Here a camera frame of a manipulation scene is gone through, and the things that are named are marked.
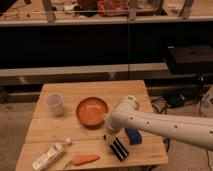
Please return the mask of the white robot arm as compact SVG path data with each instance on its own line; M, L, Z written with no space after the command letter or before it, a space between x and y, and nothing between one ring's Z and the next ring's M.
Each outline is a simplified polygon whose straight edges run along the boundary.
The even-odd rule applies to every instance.
M124 96L105 116L108 132L132 128L213 151L213 118L147 113L139 106L135 96Z

